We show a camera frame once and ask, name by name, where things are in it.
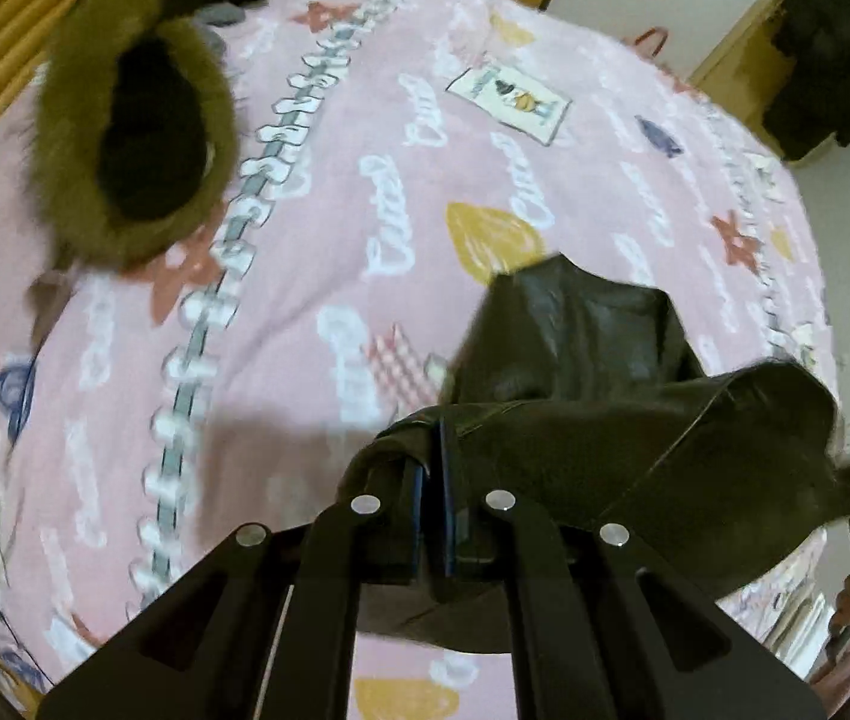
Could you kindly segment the pink patterned bed blanket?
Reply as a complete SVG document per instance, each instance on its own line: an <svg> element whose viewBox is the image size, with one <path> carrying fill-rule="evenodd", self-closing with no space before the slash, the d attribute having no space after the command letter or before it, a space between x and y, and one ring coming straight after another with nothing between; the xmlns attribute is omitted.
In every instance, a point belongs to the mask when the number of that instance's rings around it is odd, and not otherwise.
<svg viewBox="0 0 850 720"><path fill-rule="evenodd" d="M269 0L223 31L241 163L207 226L87 271L46 343L43 69L0 83L0 695L59 679L247 520L311 520L449 385L488 283L561 254L669 294L711 374L833 382L806 209L740 122L512 0Z"/></svg>

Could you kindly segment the black coat hanging on door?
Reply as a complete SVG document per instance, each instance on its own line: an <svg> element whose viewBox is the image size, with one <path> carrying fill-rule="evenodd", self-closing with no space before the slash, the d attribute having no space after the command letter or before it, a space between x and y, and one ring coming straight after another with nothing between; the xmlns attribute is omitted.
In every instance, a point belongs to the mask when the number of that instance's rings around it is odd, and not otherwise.
<svg viewBox="0 0 850 720"><path fill-rule="evenodd" d="M794 62L761 117L784 160L850 144L850 0L779 0L771 43Z"/></svg>

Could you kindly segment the red gift bag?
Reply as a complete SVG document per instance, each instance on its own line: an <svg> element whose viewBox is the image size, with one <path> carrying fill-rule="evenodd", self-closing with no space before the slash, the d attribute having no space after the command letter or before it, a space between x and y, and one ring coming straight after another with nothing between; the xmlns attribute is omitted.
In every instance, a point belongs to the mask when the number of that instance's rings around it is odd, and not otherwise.
<svg viewBox="0 0 850 720"><path fill-rule="evenodd" d="M639 57L646 60L657 60L664 47L669 43L671 33L664 26L653 26L635 37L625 39L625 44L633 49Z"/></svg>

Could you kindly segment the dark brown leather jacket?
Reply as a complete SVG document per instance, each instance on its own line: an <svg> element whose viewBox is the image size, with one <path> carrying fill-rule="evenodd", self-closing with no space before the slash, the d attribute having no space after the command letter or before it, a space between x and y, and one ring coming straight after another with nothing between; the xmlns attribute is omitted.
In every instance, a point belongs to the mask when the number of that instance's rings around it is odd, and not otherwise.
<svg viewBox="0 0 850 720"><path fill-rule="evenodd" d="M449 434L464 468L488 465L558 527L633 528L721 600L850 518L837 416L790 359L706 376L667 294L552 257L493 281L449 394L379 434L340 489L388 461L433 468Z"/></svg>

